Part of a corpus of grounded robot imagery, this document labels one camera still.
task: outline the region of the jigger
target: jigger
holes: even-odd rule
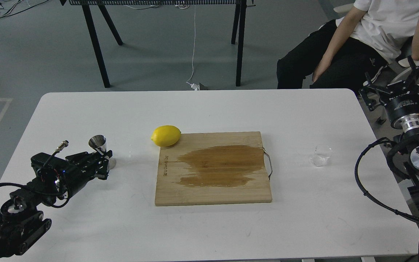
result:
[[[88,145],[101,155],[104,155],[107,152],[106,138],[103,135],[92,136],[92,138],[88,141]],[[105,158],[109,160],[108,168],[113,169],[116,166],[116,159],[109,158],[109,156],[106,156]]]

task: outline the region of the wet stain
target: wet stain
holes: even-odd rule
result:
[[[187,163],[191,173],[182,177],[183,186],[243,186],[247,177],[264,166],[263,148],[251,146],[214,146],[195,150],[178,158]]]

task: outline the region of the lemon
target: lemon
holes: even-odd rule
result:
[[[160,126],[153,131],[151,140],[157,146],[172,146],[180,138],[180,130],[175,126]]]

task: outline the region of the metal mesh shelf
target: metal mesh shelf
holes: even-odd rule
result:
[[[234,5],[242,0],[69,0],[71,5]]]

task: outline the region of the black table leg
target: black table leg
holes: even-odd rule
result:
[[[116,38],[117,44],[121,46],[123,42],[121,40],[121,37],[119,36],[119,33],[116,30],[116,27],[114,26],[113,21],[111,20],[111,17],[109,16],[108,10],[106,10],[106,7],[104,5],[99,5],[98,7],[100,8],[100,11],[103,14],[104,19],[106,20],[106,23],[111,29],[111,32],[113,33],[114,38]]]
[[[242,0],[242,2],[240,3],[239,43],[238,43],[238,51],[237,51],[236,86],[240,86],[240,78],[242,76],[243,37],[245,35],[246,13],[247,13],[247,0]]]
[[[100,42],[98,41],[98,36],[96,35],[90,7],[88,5],[82,5],[82,9],[83,15],[85,15],[85,21],[87,22],[88,32],[90,33],[90,38],[92,40],[93,50],[95,51],[96,61],[98,62],[98,67],[100,68],[104,87],[110,88],[111,85],[109,83],[108,73],[106,72],[106,66],[104,65],[103,55],[101,54]]]
[[[237,36],[237,27],[238,27],[238,21],[240,18],[240,5],[236,5],[236,12],[234,14],[234,25],[232,27],[232,39],[231,44],[236,44],[236,36]]]

